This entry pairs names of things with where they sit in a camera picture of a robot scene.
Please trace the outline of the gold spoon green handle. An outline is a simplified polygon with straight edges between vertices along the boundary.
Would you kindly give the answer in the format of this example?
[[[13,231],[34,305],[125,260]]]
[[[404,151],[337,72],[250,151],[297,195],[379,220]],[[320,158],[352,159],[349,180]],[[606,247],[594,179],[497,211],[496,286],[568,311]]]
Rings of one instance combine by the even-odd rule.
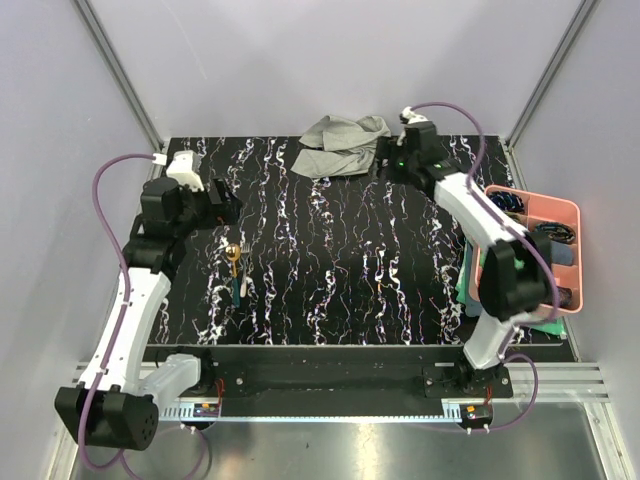
[[[225,247],[225,254],[231,263],[232,304],[235,308],[240,306],[240,286],[238,281],[238,262],[241,258],[241,249],[238,244],[230,243]]]

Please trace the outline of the grey cloth napkin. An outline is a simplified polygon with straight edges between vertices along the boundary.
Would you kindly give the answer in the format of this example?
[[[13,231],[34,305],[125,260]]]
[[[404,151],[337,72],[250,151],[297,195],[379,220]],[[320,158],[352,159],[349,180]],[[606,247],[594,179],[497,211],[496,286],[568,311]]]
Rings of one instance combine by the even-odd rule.
[[[301,136],[303,148],[291,171],[313,180],[367,174],[378,140],[390,136],[391,130],[380,116],[349,120],[326,115]]]

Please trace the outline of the silver fork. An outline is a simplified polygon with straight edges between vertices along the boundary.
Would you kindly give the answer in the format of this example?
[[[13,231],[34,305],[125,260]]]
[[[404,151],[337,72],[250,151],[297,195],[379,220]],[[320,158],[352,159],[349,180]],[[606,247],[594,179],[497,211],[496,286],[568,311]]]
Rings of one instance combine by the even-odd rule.
[[[240,264],[241,264],[241,280],[240,280],[240,297],[245,298],[247,295],[247,277],[248,277],[248,266],[249,266],[249,255],[250,255],[250,245],[248,243],[243,243],[240,246],[241,255],[240,255]]]

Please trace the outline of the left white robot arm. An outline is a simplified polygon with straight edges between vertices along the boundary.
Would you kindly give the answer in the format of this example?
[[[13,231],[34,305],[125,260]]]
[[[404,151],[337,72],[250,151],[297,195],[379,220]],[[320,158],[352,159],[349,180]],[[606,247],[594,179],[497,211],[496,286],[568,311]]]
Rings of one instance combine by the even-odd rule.
[[[159,416],[184,392],[208,394],[216,372],[197,356],[172,354],[140,375],[155,318],[171,290],[193,232],[237,223],[242,203],[219,178],[194,190],[169,177],[147,182],[121,257],[116,299],[102,337],[75,387],[54,408],[80,446],[143,451]]]

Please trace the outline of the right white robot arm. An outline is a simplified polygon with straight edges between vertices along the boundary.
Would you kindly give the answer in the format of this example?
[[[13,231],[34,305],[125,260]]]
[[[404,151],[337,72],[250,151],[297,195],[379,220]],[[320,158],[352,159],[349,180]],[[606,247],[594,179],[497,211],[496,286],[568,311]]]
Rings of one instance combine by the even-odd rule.
[[[496,378],[519,328],[538,323],[540,305],[558,298],[551,241],[501,211],[444,152],[430,121],[407,125],[399,137],[378,139],[375,161],[388,180],[414,186],[448,212],[484,255],[481,314],[451,375],[460,393],[476,396]]]

